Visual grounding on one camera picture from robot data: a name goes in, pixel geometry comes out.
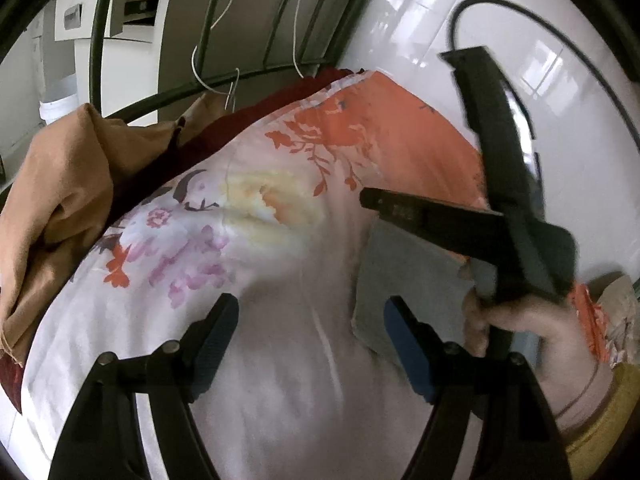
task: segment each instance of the dark red fabric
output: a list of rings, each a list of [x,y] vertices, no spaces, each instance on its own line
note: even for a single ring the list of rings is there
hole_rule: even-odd
[[[151,195],[162,184],[187,171],[216,153],[233,140],[237,134],[255,121],[295,101],[306,99],[331,83],[351,75],[350,70],[326,68],[316,77],[305,77],[293,85],[279,90],[258,104],[220,117],[207,126],[201,134],[180,148],[169,148],[144,170],[129,180],[126,188],[119,190],[107,221],[111,225],[140,201]],[[20,389],[23,370],[8,356],[0,358],[0,384],[9,400],[20,413]]]

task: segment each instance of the black cable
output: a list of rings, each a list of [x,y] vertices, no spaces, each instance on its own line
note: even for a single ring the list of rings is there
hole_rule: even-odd
[[[456,50],[456,27],[458,25],[458,21],[460,20],[460,15],[465,11],[465,9],[468,9],[469,7],[477,4],[494,4],[500,7],[506,7],[507,9],[515,10],[520,14],[524,14],[530,20],[533,20],[538,25],[553,34],[556,38],[558,38],[558,40],[560,40],[564,44],[564,46],[571,50],[578,57],[578,59],[580,59],[580,61],[585,64],[591,74],[593,74],[593,76],[598,80],[600,86],[602,86],[604,91],[613,102],[614,106],[617,108],[620,116],[622,117],[622,120],[625,121],[625,125],[628,128],[629,133],[636,143],[636,148],[638,149],[638,152],[640,152],[640,134],[638,134],[638,130],[631,120],[631,117],[627,113],[625,106],[622,104],[619,97],[613,91],[613,88],[611,88],[607,80],[604,79],[604,76],[602,75],[600,70],[596,68],[596,66],[591,62],[586,54],[581,51],[573,41],[571,41],[566,35],[560,32],[547,20],[537,15],[535,12],[531,12],[529,9],[510,2],[509,0],[464,0],[453,10],[453,14],[451,15],[451,20],[449,22],[447,39],[449,41],[449,48],[451,50]]]

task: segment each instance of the trash bin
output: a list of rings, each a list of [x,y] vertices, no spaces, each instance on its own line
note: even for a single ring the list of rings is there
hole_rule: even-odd
[[[47,124],[78,108],[78,83],[73,73],[53,83],[44,94],[44,102],[40,102],[40,117]]]

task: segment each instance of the pink flower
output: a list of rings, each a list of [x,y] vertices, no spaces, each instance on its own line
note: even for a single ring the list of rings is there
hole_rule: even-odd
[[[171,211],[169,209],[158,207],[153,211],[150,211],[146,216],[146,225],[153,229],[159,229],[163,225],[167,224],[169,218],[171,218]]]

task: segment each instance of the beige fabric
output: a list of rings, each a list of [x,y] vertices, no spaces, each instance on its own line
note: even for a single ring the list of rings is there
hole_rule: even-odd
[[[180,126],[191,137],[194,119],[223,112],[206,94]],[[24,365],[46,307],[103,231],[114,186],[164,152],[178,127],[127,126],[85,104],[34,137],[0,214],[0,354]]]

